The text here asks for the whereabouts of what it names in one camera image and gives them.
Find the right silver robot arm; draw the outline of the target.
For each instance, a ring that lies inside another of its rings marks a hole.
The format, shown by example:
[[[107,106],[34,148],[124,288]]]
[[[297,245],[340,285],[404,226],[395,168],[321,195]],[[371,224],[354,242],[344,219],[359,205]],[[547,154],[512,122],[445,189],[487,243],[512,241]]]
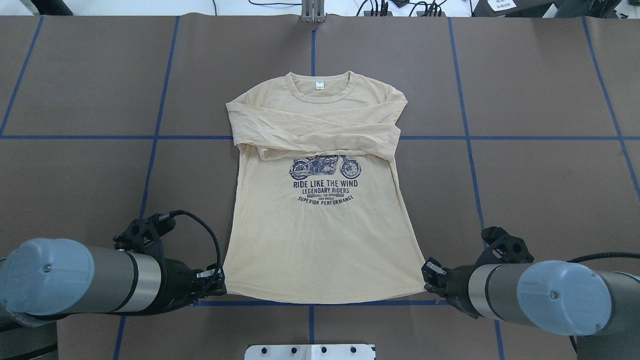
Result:
[[[422,266],[425,289],[473,318],[573,337],[579,360],[640,357],[637,275],[563,260],[442,268]]]

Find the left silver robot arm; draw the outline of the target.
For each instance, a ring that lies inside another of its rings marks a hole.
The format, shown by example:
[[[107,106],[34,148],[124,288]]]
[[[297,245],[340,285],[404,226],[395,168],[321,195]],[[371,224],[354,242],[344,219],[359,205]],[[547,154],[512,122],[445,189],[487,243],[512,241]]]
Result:
[[[1,358],[57,360],[57,322],[71,315],[160,315],[226,292],[219,264],[191,269],[161,243],[126,250],[31,239],[1,260]]]

